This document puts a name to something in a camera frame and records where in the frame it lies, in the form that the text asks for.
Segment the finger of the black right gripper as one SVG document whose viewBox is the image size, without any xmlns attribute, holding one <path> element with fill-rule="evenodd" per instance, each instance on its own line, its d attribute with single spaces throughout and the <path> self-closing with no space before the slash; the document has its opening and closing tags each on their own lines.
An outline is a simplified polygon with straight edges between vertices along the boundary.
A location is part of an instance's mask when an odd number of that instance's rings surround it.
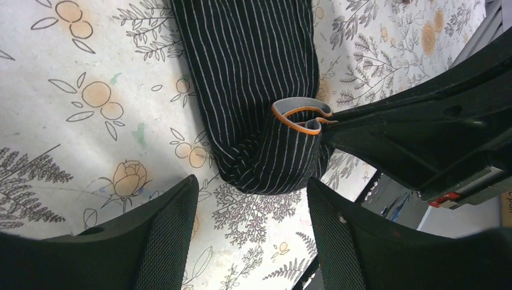
<svg viewBox="0 0 512 290">
<path fill-rule="evenodd" d="M 322 141 L 403 186 L 445 192 L 487 168 L 511 175 L 511 31 L 454 68 L 334 114 Z"/>
</svg>

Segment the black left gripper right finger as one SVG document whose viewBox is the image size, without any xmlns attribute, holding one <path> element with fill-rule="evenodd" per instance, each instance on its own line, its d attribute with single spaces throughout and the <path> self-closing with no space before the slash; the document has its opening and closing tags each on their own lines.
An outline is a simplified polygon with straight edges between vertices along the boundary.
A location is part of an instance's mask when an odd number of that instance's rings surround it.
<svg viewBox="0 0 512 290">
<path fill-rule="evenodd" d="M 312 220 L 321 213 L 351 231 L 360 266 L 359 286 L 348 269 L 326 260 L 326 289 L 510 289 L 511 230 L 494 228 L 449 238 L 402 226 L 347 200 L 310 178 L 307 199 Z"/>
</svg>

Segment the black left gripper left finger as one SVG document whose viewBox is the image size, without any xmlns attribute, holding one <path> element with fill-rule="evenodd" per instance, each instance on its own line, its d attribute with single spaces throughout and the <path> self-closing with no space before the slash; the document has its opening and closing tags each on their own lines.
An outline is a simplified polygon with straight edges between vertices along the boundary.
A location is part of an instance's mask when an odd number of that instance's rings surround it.
<svg viewBox="0 0 512 290">
<path fill-rule="evenodd" d="M 180 289 L 198 203 L 197 178 L 72 236 L 1 234 L 2 289 Z"/>
</svg>

